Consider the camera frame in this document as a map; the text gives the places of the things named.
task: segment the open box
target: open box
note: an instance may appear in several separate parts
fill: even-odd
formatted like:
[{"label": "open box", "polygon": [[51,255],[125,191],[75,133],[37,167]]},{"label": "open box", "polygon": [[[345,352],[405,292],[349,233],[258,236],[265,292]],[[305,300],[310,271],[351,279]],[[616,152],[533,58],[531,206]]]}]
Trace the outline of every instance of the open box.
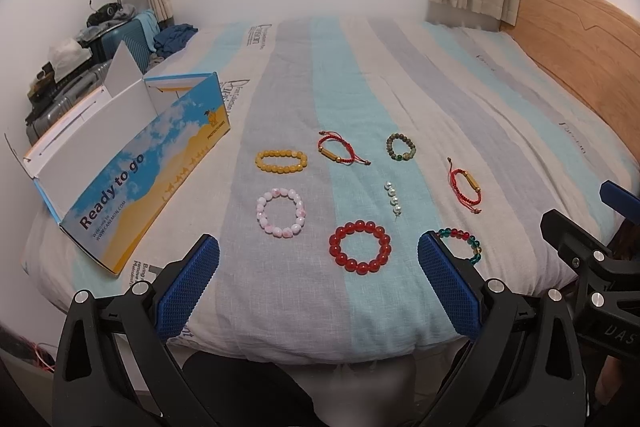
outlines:
[{"label": "open box", "polygon": [[142,78],[120,43],[104,85],[12,152],[60,228],[117,275],[229,128],[216,73]]}]

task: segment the bed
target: bed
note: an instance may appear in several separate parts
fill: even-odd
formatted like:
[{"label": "bed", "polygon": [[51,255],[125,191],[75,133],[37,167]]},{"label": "bed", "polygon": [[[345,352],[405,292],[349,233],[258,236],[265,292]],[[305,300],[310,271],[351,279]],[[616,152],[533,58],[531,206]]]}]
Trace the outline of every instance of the bed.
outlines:
[{"label": "bed", "polygon": [[[524,0],[525,17],[527,6]],[[583,103],[594,107],[593,97],[582,93],[581,102],[564,89],[552,60],[536,64],[523,51],[527,43],[521,48],[508,34],[522,38],[520,27],[518,20],[492,33],[324,17],[201,29],[148,74],[217,71],[231,131],[168,202],[119,278],[80,253],[44,208],[23,266],[66,309],[79,289],[106,296],[152,280],[210,233],[220,242],[220,267],[174,343],[286,364],[381,360],[449,343],[457,334],[417,262],[423,232],[474,233],[482,242],[481,275],[535,295],[573,276],[542,239],[542,214],[557,208],[608,243],[622,218],[600,202],[600,184],[640,188],[631,137],[625,145],[618,135],[626,131],[616,134],[598,116],[609,113]],[[620,127],[619,119],[609,123]],[[320,155],[320,130],[340,132],[371,165]],[[386,138],[396,132],[415,143],[413,160],[386,154]],[[255,155],[271,149],[302,150],[308,167],[260,171]],[[447,157],[481,185],[480,214],[458,203]],[[401,201],[397,218],[387,181]],[[256,221],[256,200],[273,187],[294,188],[305,201],[306,223],[293,239],[271,237]],[[273,201],[270,217],[288,223],[291,209]],[[375,221],[392,238],[389,263],[364,277],[328,253],[335,228],[357,219]],[[463,241],[447,246],[470,257]],[[378,245],[355,234],[343,248],[368,261]]]}]

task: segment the floor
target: floor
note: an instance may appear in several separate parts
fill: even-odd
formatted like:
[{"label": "floor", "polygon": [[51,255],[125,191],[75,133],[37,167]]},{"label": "floor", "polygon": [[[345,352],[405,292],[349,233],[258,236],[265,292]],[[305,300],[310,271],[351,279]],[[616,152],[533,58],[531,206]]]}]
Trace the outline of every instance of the floor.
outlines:
[{"label": "floor", "polygon": [[451,367],[453,357],[464,346],[466,339],[457,341],[442,351],[415,351],[416,365],[414,406],[422,415],[438,394],[440,384]]}]

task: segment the green beaded bracelet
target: green beaded bracelet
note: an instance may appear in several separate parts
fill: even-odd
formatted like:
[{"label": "green beaded bracelet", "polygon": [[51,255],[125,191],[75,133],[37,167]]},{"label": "green beaded bracelet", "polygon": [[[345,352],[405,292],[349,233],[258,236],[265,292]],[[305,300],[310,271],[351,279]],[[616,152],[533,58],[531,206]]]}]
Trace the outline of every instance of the green beaded bracelet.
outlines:
[{"label": "green beaded bracelet", "polygon": [[482,259],[482,256],[480,255],[482,252],[480,241],[476,239],[475,235],[471,235],[469,232],[458,229],[439,229],[436,232],[436,235],[440,238],[456,237],[458,239],[465,240],[469,245],[471,245],[471,248],[474,251],[474,256],[471,259],[468,259],[471,264],[476,264],[478,263],[478,261],[480,261],[480,259]]},{"label": "green beaded bracelet", "polygon": [[[396,154],[394,152],[394,140],[402,140],[407,147],[409,147],[409,152],[406,152],[404,154]],[[411,141],[410,138],[407,138],[404,134],[398,134],[398,133],[394,133],[392,134],[389,138],[386,139],[386,153],[388,153],[389,156],[391,156],[392,160],[396,160],[398,162],[401,162],[402,160],[404,161],[409,161],[410,159],[412,159],[415,156],[415,145],[414,143]]]}]

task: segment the bracelet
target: bracelet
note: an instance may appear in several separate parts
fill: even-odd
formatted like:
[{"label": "bracelet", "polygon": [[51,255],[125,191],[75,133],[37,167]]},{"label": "bracelet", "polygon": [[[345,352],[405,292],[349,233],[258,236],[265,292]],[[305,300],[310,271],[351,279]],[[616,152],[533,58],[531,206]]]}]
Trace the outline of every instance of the bracelet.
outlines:
[{"label": "bracelet", "polygon": [[[407,147],[409,147],[409,149],[411,150],[404,154],[396,154],[394,152],[394,147],[393,147],[394,140],[402,140],[404,143],[406,143]],[[416,149],[415,149],[414,142],[412,142],[404,134],[395,133],[386,139],[386,152],[388,153],[389,156],[391,156],[392,160],[396,160],[396,161],[404,160],[407,162],[415,156],[415,151]]]},{"label": "bracelet", "polygon": [[480,255],[482,252],[480,241],[476,239],[475,235],[471,235],[469,232],[458,229],[439,229],[436,232],[436,235],[439,238],[457,237],[458,239],[464,239],[469,245],[471,245],[471,248],[474,251],[474,256],[471,259],[467,259],[471,262],[471,264],[476,264],[478,263],[478,261],[480,261],[480,259],[482,259],[482,256]]},{"label": "bracelet", "polygon": [[[264,211],[264,207],[268,201],[273,200],[273,198],[280,197],[289,198],[296,204],[296,222],[285,229],[280,229],[279,227],[270,225],[267,220],[267,214]],[[270,192],[265,192],[258,198],[258,204],[256,205],[255,210],[257,212],[255,217],[258,219],[261,229],[266,233],[273,234],[273,237],[284,237],[285,239],[290,239],[294,235],[298,235],[301,232],[302,227],[305,226],[305,205],[302,202],[300,195],[293,190],[293,188],[272,188]]]},{"label": "bracelet", "polygon": [[[297,158],[300,160],[296,165],[268,165],[263,163],[262,158]],[[274,172],[275,174],[289,174],[290,172],[302,172],[306,167],[306,154],[302,151],[261,151],[255,156],[255,166],[264,172]]]},{"label": "bracelet", "polygon": [[[318,152],[326,156],[330,160],[336,163],[352,164],[354,162],[357,162],[357,163],[362,163],[364,165],[371,165],[371,162],[369,160],[363,160],[362,158],[360,158],[360,156],[358,156],[355,152],[353,152],[353,147],[351,146],[351,144],[347,142],[347,140],[342,138],[342,136],[340,136],[338,133],[334,131],[320,131],[320,133],[318,134],[323,136],[323,138],[319,139],[318,141]],[[327,140],[335,140],[337,142],[340,142],[342,145],[344,145],[344,148],[347,149],[347,152],[349,153],[350,158],[348,159],[340,158],[340,156],[337,156],[331,151],[322,147],[322,144]]]},{"label": "bracelet", "polygon": [[[471,174],[469,174],[469,172],[463,171],[463,169],[456,169],[453,171],[453,163],[451,162],[451,158],[447,158],[447,160],[449,161],[449,185],[453,189],[453,192],[455,192],[458,201],[460,202],[460,204],[466,206],[466,208],[471,210],[471,212],[473,212],[474,214],[480,214],[482,210],[480,208],[474,208],[476,204],[480,204],[480,201],[482,201],[480,185],[476,183],[476,180]],[[478,195],[477,200],[470,200],[464,194],[462,194],[462,192],[460,192],[458,184],[456,183],[456,174],[462,174],[466,178],[466,181],[469,183],[471,188],[476,191],[476,194]]]},{"label": "bracelet", "polygon": [[[378,255],[375,259],[372,259],[368,263],[358,263],[355,259],[350,259],[340,248],[340,241],[347,235],[351,235],[354,232],[367,232],[372,233],[377,238],[380,245]],[[349,221],[343,227],[335,229],[335,233],[329,237],[329,253],[335,257],[335,262],[339,266],[344,266],[347,272],[356,272],[358,275],[366,275],[367,273],[375,273],[380,270],[381,266],[384,266],[389,260],[389,254],[391,253],[391,238],[385,233],[383,227],[377,227],[373,221],[367,221],[366,223],[359,219],[355,223]]]}]

